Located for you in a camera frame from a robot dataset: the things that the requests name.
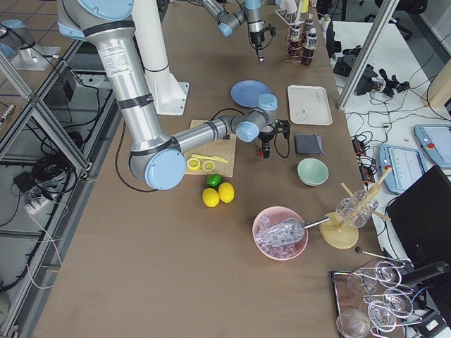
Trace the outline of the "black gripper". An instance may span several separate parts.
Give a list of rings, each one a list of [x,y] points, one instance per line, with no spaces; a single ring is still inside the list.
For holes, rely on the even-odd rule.
[[[275,137],[275,131],[273,126],[266,126],[260,133],[259,139],[261,140],[261,156],[262,158],[268,158],[270,156],[270,141]]]
[[[251,47],[257,51],[259,65],[264,65],[263,43],[265,41],[264,31],[250,32],[249,43]]]

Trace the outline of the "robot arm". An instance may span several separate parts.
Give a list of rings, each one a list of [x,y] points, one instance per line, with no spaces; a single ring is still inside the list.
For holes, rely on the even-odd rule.
[[[216,20],[218,28],[224,37],[231,36],[236,29],[246,23],[249,44],[257,54],[259,65],[264,65],[265,33],[270,32],[272,36],[275,33],[271,24],[264,20],[261,1],[246,0],[243,3],[238,1],[238,9],[233,13],[225,10],[217,1],[187,2],[204,8]]]
[[[166,134],[159,114],[185,99],[187,91],[169,70],[156,2],[59,1],[57,9],[62,35],[96,47],[132,138],[130,170],[153,190],[180,183],[186,151],[229,134],[251,142],[275,122],[277,99],[262,94],[247,115],[222,115]]]

